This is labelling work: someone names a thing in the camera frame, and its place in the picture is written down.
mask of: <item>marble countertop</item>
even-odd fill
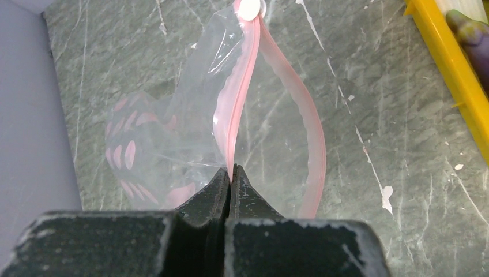
[[[130,208],[104,156],[108,108],[134,91],[173,92],[204,25],[230,3],[158,1],[56,1],[45,12],[84,209]],[[318,217],[368,223],[394,276],[487,276],[489,170],[413,20],[403,17],[403,1],[267,3],[269,30],[325,132]],[[265,116],[280,122],[290,102],[274,97]],[[267,158],[258,153],[273,144],[268,134],[255,129],[255,162],[238,162],[279,212],[293,216],[297,192],[263,185]],[[288,184],[286,174],[275,172],[283,177],[277,186]],[[392,213],[382,208],[386,186]]]

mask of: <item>white vein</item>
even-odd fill
[[[300,68],[300,75],[299,77],[304,80],[307,78],[307,73],[306,71],[304,70],[304,67],[302,66],[302,63],[300,63],[300,60],[297,60],[297,63],[299,64],[299,68]]]
[[[73,155],[73,165],[76,168],[76,160],[78,156],[78,131],[80,129],[80,109],[81,109],[81,95],[83,93],[83,79],[85,76],[85,60],[86,60],[86,41],[88,35],[88,3],[86,3],[85,8],[85,45],[83,46],[83,62],[81,66],[81,81],[80,81],[80,91],[78,92],[78,116],[77,116],[77,129],[76,129],[76,140],[75,140],[75,154]]]
[[[167,35],[167,27],[165,26],[165,21],[163,20],[163,13],[161,12],[160,0],[156,1],[156,7],[158,8],[158,13],[160,14],[160,30],[163,32],[163,35]]]
[[[189,6],[189,3],[187,2],[187,0],[183,0],[183,3],[185,3],[185,6],[187,6],[187,8],[189,8],[189,10],[192,12],[192,14],[197,18],[197,20],[199,21],[200,25],[202,26],[202,29],[204,29],[204,23],[202,23],[202,20],[200,19],[200,16],[198,16],[197,13],[195,12],[195,10],[192,9]]]
[[[103,194],[102,195],[102,199],[100,200],[100,208],[99,208],[99,211],[103,210],[104,209],[104,200],[106,199],[106,195]]]
[[[482,213],[480,212],[479,208],[476,206],[476,204],[474,203],[474,201],[472,200],[471,196],[469,195],[469,193],[467,192],[467,189],[465,188],[465,185],[464,183],[462,182],[462,179],[460,179],[460,177],[458,177],[457,173],[455,172],[455,169],[453,168],[453,166],[448,162],[448,159],[447,157],[445,157],[445,162],[452,168],[452,175],[454,175],[457,180],[458,180],[458,183],[460,184],[460,186],[462,187],[462,190],[464,191],[465,195],[467,196],[467,198],[469,198],[469,201],[471,202],[472,206],[474,207],[475,211],[477,212],[478,216],[482,219],[482,221],[489,226],[489,222],[487,222],[486,218],[482,215]]]
[[[81,4],[81,0],[79,0],[78,1],[78,19],[77,19],[75,25],[73,26],[72,30],[70,31],[68,38],[66,39],[65,46],[63,46],[63,50],[61,50],[59,52],[58,56],[54,59],[55,63],[58,61],[58,59],[61,57],[61,55],[63,55],[63,53],[66,51],[66,47],[68,46],[68,42],[70,42],[70,38],[72,37],[72,33],[76,29],[76,27],[78,27],[78,23],[80,23],[81,10],[82,10],[82,4]]]
[[[398,16],[398,15],[397,15],[397,13],[398,13],[398,12],[399,12],[401,9],[403,9],[403,8],[404,8],[404,6],[405,6],[405,4],[404,4],[404,3],[403,3],[402,5],[400,5],[400,6],[399,6],[399,8],[397,8],[397,9],[396,9],[396,11],[395,11],[395,12],[392,14],[392,16],[391,16],[391,17],[390,17],[390,18],[387,20],[387,22],[385,22],[385,23],[384,23],[384,20],[383,20],[383,18],[384,18],[384,17],[383,17],[383,8],[384,8],[384,6],[383,6],[383,1],[381,2],[381,8],[382,8],[382,11],[381,11],[381,12],[382,12],[382,26],[383,26],[383,28],[382,28],[382,31],[380,32],[380,35],[379,35],[378,39],[377,39],[377,40],[375,41],[375,43],[374,43],[374,50],[375,50],[375,51],[377,51],[377,50],[379,49],[379,47],[380,47],[380,45],[381,45],[381,41],[382,41],[382,35],[385,33],[385,31],[387,31],[387,28],[388,28],[388,26],[389,26],[389,23],[391,23],[391,22],[392,22],[392,19],[394,19],[395,17],[397,17],[397,16]]]
[[[271,0],[270,5],[266,8],[266,15],[265,15],[265,25],[268,27],[268,24],[270,24],[270,20],[272,19],[272,14],[273,11],[275,10],[275,3],[277,0]]]
[[[487,177],[489,177],[489,168],[482,174],[482,188],[487,190]]]
[[[248,118],[248,105],[246,103],[247,102],[244,101],[243,115],[244,115],[245,131],[246,131],[246,152],[250,153],[251,150],[250,120]]]
[[[451,185],[453,186],[453,178],[448,174],[448,172],[444,171],[443,172],[445,175],[445,178],[443,179],[443,216],[442,218],[446,217],[446,212],[448,210],[447,203],[448,203],[448,186],[447,184],[450,182]]]
[[[268,111],[268,113],[266,114],[264,120],[262,121],[262,124],[260,126],[260,129],[259,129],[259,132],[257,132],[257,134],[255,135],[255,137],[253,138],[253,141],[255,141],[258,136],[260,134],[262,134],[262,137],[260,138],[260,141],[257,143],[257,145],[255,147],[253,147],[253,149],[251,150],[251,152],[249,152],[249,155],[248,155],[248,158],[245,160],[244,162],[244,166],[246,167],[246,165],[248,164],[248,162],[250,161],[251,159],[251,156],[252,154],[255,152],[255,150],[263,143],[263,141],[266,139],[266,136],[268,135],[268,126],[270,125],[269,124],[269,120],[270,120],[270,117],[275,113],[275,111],[277,110],[277,107],[279,106],[279,103],[282,101],[282,99],[284,99],[285,96],[287,96],[288,93],[287,92],[283,92],[280,97],[277,99],[277,101],[275,102],[275,104],[273,105],[273,107]]]
[[[457,277],[457,247],[453,249],[453,277]]]
[[[209,0],[209,2],[210,2],[210,5],[212,6],[212,9],[217,10],[216,4],[214,4],[214,2],[212,2],[212,0]]]
[[[482,271],[485,273],[486,272],[486,269],[484,268],[484,266],[486,265],[486,252],[487,252],[487,249],[489,249],[489,226],[487,226],[487,231],[486,231],[486,247],[484,248],[484,250],[482,251],[481,255],[482,255]]]
[[[319,46],[321,46],[322,51],[324,51],[324,47],[321,43],[321,40],[319,39],[318,32],[316,32],[316,27],[314,26],[313,18],[309,15],[309,11],[307,11],[306,4],[304,4],[304,0],[295,0],[295,3],[298,5],[302,5],[302,7],[304,8],[304,11],[306,12],[307,21],[309,22],[309,26],[311,26],[311,30],[313,30],[313,33],[319,42]]]
[[[426,251],[424,250],[424,245],[422,241],[418,241],[417,247],[419,248],[420,252],[423,254],[422,259],[430,266],[431,272],[433,272],[433,265],[431,264],[430,259],[426,256]]]
[[[151,13],[150,13],[150,14],[149,14],[149,15],[146,17],[146,19],[145,19],[145,22],[144,22],[144,25],[143,25],[143,26],[145,26],[145,27],[146,27],[146,26],[148,26],[148,24],[149,24],[149,20],[152,18],[153,13],[155,13],[155,11],[156,11],[156,6],[153,8],[153,10],[151,11]],[[132,37],[129,39],[129,42],[128,42],[126,45],[124,45],[124,46],[122,47],[122,49],[126,48],[128,45],[131,45],[131,43],[133,42],[134,38],[135,38],[135,37],[136,37],[138,34],[140,34],[140,33],[142,33],[142,32],[140,32],[140,30],[138,30],[138,31],[134,32],[134,33],[133,33],[133,36],[132,36]]]
[[[119,200],[119,210],[121,211],[122,210],[122,189],[119,189],[119,194],[120,194],[120,200]]]
[[[262,160],[262,166],[261,166],[261,179],[263,182],[265,182],[265,155],[263,154],[263,143],[260,144],[260,150],[261,150],[261,160]]]
[[[375,170],[374,164],[372,163],[372,160],[370,159],[370,155],[368,154],[367,148],[365,147],[365,143],[363,142],[362,136],[360,135],[360,132],[358,131],[358,127],[355,125],[355,132],[356,135],[358,136],[358,139],[362,143],[363,146],[363,152],[367,156],[367,162],[371,165],[372,171],[374,172],[375,179],[377,180],[377,183],[379,185],[379,189],[381,190],[381,195],[382,195],[382,208],[388,210],[390,214],[392,214],[392,205],[390,204],[389,198],[391,197],[393,193],[393,188],[391,186],[385,186],[382,188],[381,181],[379,179],[379,176],[377,175],[377,171]]]
[[[343,166],[343,164],[341,163],[340,153],[338,152],[338,148],[336,148],[335,150],[336,150],[336,156],[338,157],[338,175],[340,176],[340,184],[341,184],[341,186],[344,186],[343,175],[341,174],[341,167]]]
[[[411,32],[408,32],[408,47],[407,47],[407,56],[408,56],[408,73],[411,72]],[[404,166],[406,167],[406,173],[409,176],[409,168],[408,161],[406,159],[406,152],[408,149],[408,115],[409,115],[409,92],[411,91],[411,79],[409,78],[410,74],[407,74],[406,80],[406,93],[405,93],[405,113],[404,113]]]
[[[404,203],[404,195],[403,195],[403,187],[401,186],[401,199],[399,199],[399,206],[397,210],[397,228],[402,236],[403,230],[403,203]]]
[[[102,158],[100,159],[99,164],[97,165],[97,168],[95,168],[95,173],[93,174],[92,182],[90,182],[90,188],[95,183],[95,179],[97,178],[97,174],[99,173],[99,168],[100,168],[100,166],[102,165],[102,163],[104,162],[105,159],[106,159],[106,157],[105,156],[102,156]]]
[[[389,240],[389,246],[387,246],[385,256],[389,258],[389,253],[390,253],[390,246],[392,245],[392,237]]]
[[[97,90],[96,90],[96,91],[99,91],[99,90],[100,90],[100,88],[102,87],[102,85],[103,85],[103,84],[104,84],[104,82],[106,81],[106,79],[107,79],[107,77],[108,77],[108,75],[109,75],[109,73],[110,73],[110,70],[112,70],[112,68],[114,67],[114,64],[115,64],[115,59],[112,61],[111,65],[109,66],[109,68],[108,68],[108,70],[107,70],[107,72],[105,72],[105,73],[104,73],[104,77],[103,77],[103,78],[102,78],[102,80],[100,81],[100,85],[99,85],[99,87],[97,88]]]
[[[426,224],[423,227],[421,236],[417,240],[417,247],[420,249],[421,252],[423,252],[424,254],[423,259],[430,265],[431,269],[433,268],[433,266],[431,265],[431,261],[428,259],[428,257],[426,256],[426,252],[424,251],[423,237],[424,237],[424,233],[426,232],[426,229],[428,229],[428,225],[430,224],[430,207],[432,201],[433,201],[433,175],[431,175],[429,200],[424,201],[424,205],[426,206]]]
[[[355,255],[353,255],[350,249],[348,249],[348,246],[346,244],[343,244],[341,247],[343,248],[343,251],[348,255],[350,262],[354,264],[360,270],[360,272],[365,274],[366,272],[364,271],[360,261],[355,257]]]
[[[329,70],[331,70],[331,74],[336,78],[336,73],[334,72],[333,67],[331,66],[330,57],[326,59],[326,63],[328,64]],[[345,95],[343,94],[343,90],[341,89],[340,85],[338,85],[338,91],[340,92],[341,95],[341,102],[347,107],[348,113],[351,115],[350,107],[348,106],[347,99],[345,98]],[[336,93],[336,101],[334,103],[334,107],[338,108],[338,93]]]
[[[414,256],[413,256],[413,254],[411,252],[411,249],[409,248],[408,244],[406,243],[406,241],[404,239],[403,239],[403,242],[404,242],[404,244],[406,246],[406,250],[408,251],[408,256],[411,259],[411,262],[414,263]]]
[[[383,99],[384,99],[384,94],[383,94],[383,78],[381,78],[381,99],[379,101],[379,119],[378,119],[378,125],[379,125],[379,137],[382,136],[382,113],[383,113]]]

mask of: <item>yellow plastic edge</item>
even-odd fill
[[[489,101],[434,0],[404,0],[479,151],[489,164]]]

